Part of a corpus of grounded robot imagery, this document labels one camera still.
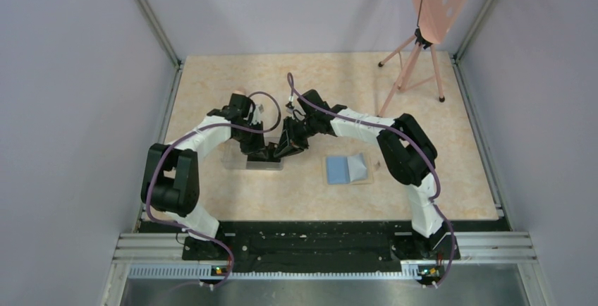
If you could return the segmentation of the clear plastic card box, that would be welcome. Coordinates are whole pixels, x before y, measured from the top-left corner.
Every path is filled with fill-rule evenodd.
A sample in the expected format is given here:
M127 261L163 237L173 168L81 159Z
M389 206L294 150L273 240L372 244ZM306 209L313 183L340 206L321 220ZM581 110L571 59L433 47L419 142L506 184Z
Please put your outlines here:
M221 146L221 162L228 170L248 170L248 171L281 171L283 169L283 160L271 157L271 153L277 146L274 137L265 137L265 145L268 147L268 158L260 155L245 155L240 151L240 145L234 140L229 140Z

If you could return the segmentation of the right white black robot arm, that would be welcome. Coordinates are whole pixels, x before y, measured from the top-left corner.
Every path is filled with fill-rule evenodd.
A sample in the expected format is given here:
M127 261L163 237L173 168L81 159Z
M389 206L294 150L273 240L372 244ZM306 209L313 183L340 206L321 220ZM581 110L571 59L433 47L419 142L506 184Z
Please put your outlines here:
M289 157L309 147L310 137L323 134L349 137L380 148L391 176L408 187L415 252L432 258L442 248L448 226L434 201L440 193L436 147L410 114L381 118L360 114L347 106L329 106L316 90L298 98L304 118L287 117L275 157Z

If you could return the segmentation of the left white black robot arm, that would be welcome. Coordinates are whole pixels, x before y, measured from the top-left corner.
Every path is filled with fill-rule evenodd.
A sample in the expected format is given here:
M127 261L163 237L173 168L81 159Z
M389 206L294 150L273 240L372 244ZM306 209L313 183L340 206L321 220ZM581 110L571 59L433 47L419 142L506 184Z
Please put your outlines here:
M226 240L218 235L219 221L200 204L199 167L219 145L235 140L247 162L256 169L278 168L275 144L266 142L267 129L254 94L234 92L229 103L212 109L202 122L168 144L153 144L147 153L141 200L147 217L174 226L199 240L210 259L225 253Z

